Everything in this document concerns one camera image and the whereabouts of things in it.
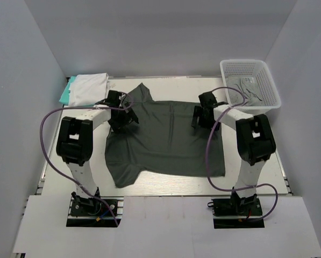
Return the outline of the dark grey t-shirt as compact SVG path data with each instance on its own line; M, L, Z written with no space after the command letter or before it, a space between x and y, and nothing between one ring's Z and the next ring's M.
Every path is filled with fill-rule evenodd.
M117 188L132 185L144 171L206 177L205 148L210 134L192 128L196 103L154 101L140 83L129 93L138 123L110 131L106 139L106 166Z

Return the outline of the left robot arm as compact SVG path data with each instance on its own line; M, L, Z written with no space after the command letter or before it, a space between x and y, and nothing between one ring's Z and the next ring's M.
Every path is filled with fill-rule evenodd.
M138 123L131 108L132 99L126 93L109 90L103 99L77 117L64 117L60 124L56 153L68 166L76 181L74 200L89 214L97 214L102 208L99 188L94 182L90 158L93 153L94 130L108 123L114 132L121 132L128 124Z

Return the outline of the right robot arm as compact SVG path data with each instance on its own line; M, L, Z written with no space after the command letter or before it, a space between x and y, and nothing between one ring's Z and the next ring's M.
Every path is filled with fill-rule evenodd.
M200 105L194 108L192 127L210 129L205 150L205 164L209 167L209 149L213 134L220 124L235 130L237 150L241 158L240 171L235 186L230 190L236 197L231 209L244 214L256 199L259 176L265 163L276 151L269 120L265 114L244 113L226 102L218 102L211 91L199 95Z

